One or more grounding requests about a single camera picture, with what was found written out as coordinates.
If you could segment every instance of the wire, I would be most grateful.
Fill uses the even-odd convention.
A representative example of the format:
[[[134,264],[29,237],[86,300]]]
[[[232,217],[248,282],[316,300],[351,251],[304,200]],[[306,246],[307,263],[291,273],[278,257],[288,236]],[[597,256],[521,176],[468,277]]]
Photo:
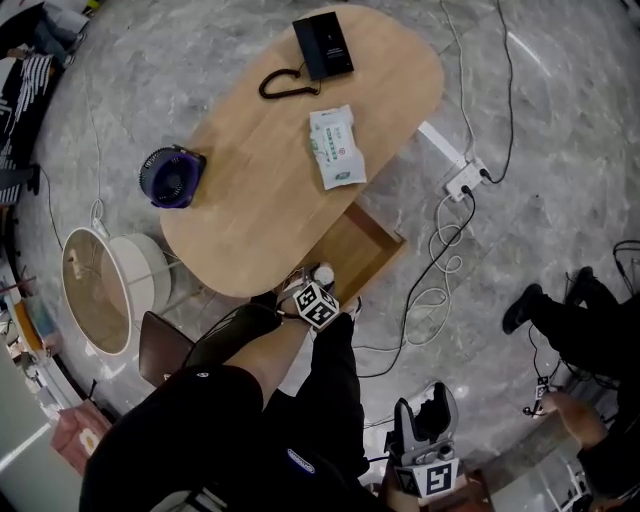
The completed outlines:
[[[368,429],[368,428],[373,428],[373,427],[379,427],[380,425],[385,425],[386,423],[391,423],[394,420],[393,415],[392,416],[387,416],[381,420],[378,421],[374,421],[373,423],[368,423],[364,426],[364,430]]]
[[[451,243],[449,244],[449,247],[457,246],[462,241],[462,238],[463,238],[463,233],[462,233],[462,231],[460,231],[460,226],[458,226],[457,224],[447,224],[446,226],[442,226],[441,225],[441,222],[440,222],[440,211],[442,209],[442,206],[444,205],[444,203],[448,199],[451,199],[450,195],[446,196],[442,201],[440,201],[440,203],[438,204],[438,207],[436,209],[436,231],[431,235],[431,238],[429,239],[429,256],[431,257],[431,261],[433,261],[435,259],[434,255],[433,255],[433,241],[436,239],[436,236],[439,238],[439,240],[442,243],[442,245],[446,245],[446,241],[444,239],[444,231],[447,230],[447,229],[455,229],[456,230],[456,234],[454,235],[454,238],[451,239]],[[432,336],[430,336],[426,340],[423,340],[423,341],[412,341],[409,338],[408,335],[405,335],[405,337],[403,339],[403,346],[405,344],[407,344],[407,343],[410,344],[410,345],[416,346],[416,347],[428,345],[434,339],[436,339],[438,337],[438,335],[442,332],[442,330],[444,329],[444,326],[447,323],[447,320],[449,319],[449,314],[451,313],[451,306],[452,306],[452,303],[451,303],[451,286],[449,284],[449,275],[450,274],[455,274],[456,272],[458,272],[462,268],[462,264],[463,264],[463,260],[458,255],[455,255],[455,256],[452,256],[451,258],[449,258],[444,267],[440,266],[439,263],[436,263],[436,268],[438,270],[440,270],[440,272],[442,272],[444,274],[444,283],[445,283],[444,289],[442,289],[440,287],[437,287],[437,286],[433,286],[431,288],[427,288],[426,290],[423,290],[422,292],[420,292],[420,294],[411,301],[411,304],[409,305],[409,313],[408,314],[411,314],[412,311],[415,311],[415,310],[418,310],[418,309],[428,309],[428,308],[430,308],[432,311],[435,311],[436,309],[438,309],[438,308],[444,306],[445,304],[447,304],[447,312],[445,314],[444,320],[440,324],[440,327],[435,332],[435,334],[433,334]],[[429,303],[429,304],[417,304],[417,302],[422,297],[424,297],[425,295],[427,295],[429,293],[439,293],[441,295],[441,297],[442,297],[442,300],[440,300],[439,302],[433,302],[433,303]],[[397,347],[393,347],[393,348],[378,348],[378,347],[372,347],[372,346],[369,346],[369,345],[358,345],[358,346],[353,347],[353,349],[354,350],[356,350],[356,349],[365,349],[365,350],[371,350],[372,352],[381,352],[381,353],[395,352],[396,350],[398,350]]]
[[[638,245],[639,247],[620,247],[622,245]],[[624,266],[618,259],[619,252],[627,252],[627,251],[640,252],[640,240],[622,240],[613,246],[613,259],[616,262],[616,268],[618,269],[618,272],[620,273],[620,276],[622,277],[622,281],[627,287],[627,290],[629,290],[629,293],[633,297],[635,295],[635,290],[633,289],[633,283],[627,276],[627,273],[624,270]]]
[[[437,264],[437,262],[440,259],[440,257],[447,251],[447,249],[449,249],[449,247],[451,247],[451,245],[455,241],[455,239],[458,238],[458,235],[460,235],[462,233],[462,231],[464,230],[464,228],[466,228],[469,225],[469,222],[471,222],[471,219],[473,219],[473,216],[476,213],[476,200],[473,197],[473,194],[471,193],[471,190],[468,187],[463,187],[463,189],[466,189],[465,193],[471,198],[471,201],[473,202],[473,208],[471,210],[471,214],[469,215],[469,218],[464,222],[464,224],[462,224],[462,226],[457,229],[456,233],[453,235],[451,240],[449,240],[445,244],[445,246],[440,250],[438,255],[435,258],[432,258],[431,263],[429,263],[429,265],[427,265],[427,268],[424,269],[422,274],[420,274],[420,277],[418,277],[418,279],[416,279],[416,281],[413,283],[413,285],[409,289],[409,293],[407,293],[407,298],[405,300],[404,310],[402,312],[402,320],[400,322],[400,336],[399,336],[400,342],[398,343],[398,347],[396,349],[393,349],[395,351],[395,356],[393,357],[393,360],[391,361],[391,364],[385,370],[383,370],[381,372],[372,373],[370,375],[358,375],[359,378],[361,378],[361,379],[371,379],[371,378],[374,378],[374,377],[381,377],[383,375],[386,375],[387,373],[389,373],[392,370],[392,368],[398,362],[398,358],[400,357],[400,352],[402,351],[402,347],[403,347],[404,342],[405,342],[405,329],[406,329],[406,325],[407,325],[407,316],[409,314],[409,308],[410,308],[410,306],[412,304],[411,296],[413,295],[413,292],[418,287],[418,285],[420,284],[422,279],[424,279],[424,276],[427,275],[429,270],[431,270],[431,268],[433,268],[433,266],[435,266]]]
[[[91,127],[93,128],[93,135],[96,141],[96,150],[98,151],[98,170],[96,171],[96,178],[98,181],[98,196],[93,203],[91,203],[91,210],[89,212],[89,226],[93,227],[94,219],[102,222],[104,216],[104,202],[101,199],[101,184],[100,184],[100,168],[102,167],[102,151],[100,150],[100,143],[98,141],[98,130],[96,130],[96,124],[93,120],[93,111],[91,110],[91,104],[89,103],[89,92],[87,91],[87,74],[84,75],[84,97],[87,102],[87,110],[89,112],[89,119],[91,119]]]
[[[537,362],[538,346],[535,344],[535,342],[533,341],[533,338],[531,337],[531,330],[532,329],[533,329],[533,324],[531,324],[529,326],[528,335],[529,335],[529,343],[531,343],[531,345],[533,346],[533,350],[534,350],[534,352],[533,352],[533,368],[536,371],[536,375],[538,376],[538,383],[540,383],[540,381],[543,380],[543,377],[542,377],[542,374],[540,373],[540,370],[538,369],[538,362]],[[558,362],[556,363],[556,367],[553,369],[553,371],[551,372],[551,374],[548,377],[547,387],[556,387],[556,386],[553,385],[553,379],[555,378],[556,374],[558,373],[558,370],[560,369],[561,362],[562,362],[562,359],[558,358]],[[533,406],[533,408],[527,406],[524,409],[522,409],[522,413],[525,416],[531,416],[533,418],[539,418],[539,417],[547,415],[546,412],[538,412],[537,402]]]
[[[513,61],[511,60],[511,53],[509,52],[509,29],[507,27],[507,23],[504,20],[504,13],[502,12],[502,3],[500,0],[496,0],[496,7],[498,10],[498,14],[500,16],[500,22],[502,23],[503,28],[503,38],[502,44],[504,45],[504,51],[507,55],[507,61],[509,62],[509,92],[508,92],[508,105],[509,105],[509,126],[511,130],[511,134],[509,136],[509,148],[507,150],[507,159],[504,163],[504,168],[502,170],[502,175],[497,180],[494,180],[489,171],[486,169],[482,169],[480,174],[487,178],[491,183],[497,185],[501,183],[506,177],[507,172],[509,171],[509,165],[511,164],[511,154],[513,152],[513,142],[515,138],[515,130],[514,130],[514,121],[513,121]]]
[[[561,361],[567,367],[567,370],[569,370],[569,373],[571,373],[571,375],[578,382],[589,382],[590,380],[593,380],[601,388],[608,389],[610,391],[618,391],[618,386],[616,386],[612,382],[606,382],[606,381],[600,380],[600,378],[597,377],[595,373],[588,372],[588,375],[585,378],[585,377],[581,376],[575,369],[571,368],[571,365],[569,363],[567,363],[564,359],[562,359]]]
[[[466,102],[464,98],[464,64],[462,61],[462,45],[460,44],[460,38],[458,37],[458,32],[453,26],[453,22],[451,21],[451,15],[449,14],[449,10],[445,6],[444,0],[440,0],[440,7],[442,8],[445,15],[447,16],[447,22],[449,23],[449,28],[453,33],[453,37],[456,40],[456,44],[458,45],[458,53],[459,53],[458,65],[460,68],[460,108],[462,110],[462,117],[464,117],[464,122],[467,124],[467,129],[469,130],[469,145],[467,146],[467,149],[465,149],[464,159],[467,163],[469,163],[469,160],[467,159],[467,153],[469,152],[469,150],[471,150],[474,160],[478,159],[478,155],[476,155],[476,136],[475,136],[475,133],[473,133],[473,128],[471,126],[471,122],[469,121],[469,116],[467,115],[467,110],[465,107]]]
[[[47,192],[48,192],[48,200],[47,203],[49,205],[49,217],[51,218],[51,225],[53,226],[53,232],[56,235],[56,240],[58,241],[58,246],[60,247],[60,250],[62,251],[62,242],[60,241],[60,236],[58,235],[58,228],[56,228],[56,221],[53,220],[53,211],[51,211],[51,180],[49,179],[49,175],[47,174],[47,172],[40,167],[40,170],[42,171],[42,174],[44,174],[45,178],[47,178]]]

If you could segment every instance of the oval table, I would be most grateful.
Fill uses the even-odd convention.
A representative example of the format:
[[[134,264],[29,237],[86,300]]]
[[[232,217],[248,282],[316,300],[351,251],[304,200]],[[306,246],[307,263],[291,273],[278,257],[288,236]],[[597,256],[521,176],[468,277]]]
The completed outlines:
[[[261,98],[258,86],[268,74],[304,61],[289,28],[216,102],[188,143],[207,157],[207,168],[190,207],[162,211],[162,230],[175,254],[217,292],[251,297],[302,262],[329,261],[336,296],[346,305],[404,247],[354,203],[366,184],[324,190],[310,150],[309,114],[351,106],[371,182],[438,106],[442,67],[417,34],[385,14],[341,5],[309,16],[330,11],[353,73],[323,80],[318,96]],[[308,80],[303,69],[300,79],[280,77],[270,90]]]

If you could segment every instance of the chair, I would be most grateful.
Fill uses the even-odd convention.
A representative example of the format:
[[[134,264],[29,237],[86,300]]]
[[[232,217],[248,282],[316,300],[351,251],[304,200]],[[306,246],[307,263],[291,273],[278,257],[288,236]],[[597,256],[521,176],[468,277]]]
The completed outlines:
[[[140,375],[155,387],[177,372],[194,343],[162,317],[147,311],[140,328]]]

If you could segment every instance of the black shoe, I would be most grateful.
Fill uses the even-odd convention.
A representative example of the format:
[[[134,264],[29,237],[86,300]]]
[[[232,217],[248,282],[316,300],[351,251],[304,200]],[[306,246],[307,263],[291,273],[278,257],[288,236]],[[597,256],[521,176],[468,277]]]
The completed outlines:
[[[530,284],[520,296],[520,298],[511,304],[502,319],[502,330],[506,334],[511,334],[523,323],[531,320],[530,304],[534,297],[543,295],[542,287],[539,284]]]
[[[579,306],[584,300],[583,291],[585,286],[589,286],[593,279],[593,269],[591,267],[582,267],[573,280],[573,286],[567,293],[564,303],[571,306]]]

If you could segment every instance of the drawer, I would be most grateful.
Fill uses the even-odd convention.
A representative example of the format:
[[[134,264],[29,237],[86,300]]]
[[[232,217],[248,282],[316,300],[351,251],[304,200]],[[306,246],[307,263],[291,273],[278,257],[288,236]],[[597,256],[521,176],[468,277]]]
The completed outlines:
[[[352,203],[305,256],[302,263],[328,262],[335,272],[335,296],[347,306],[406,249],[358,204]]]

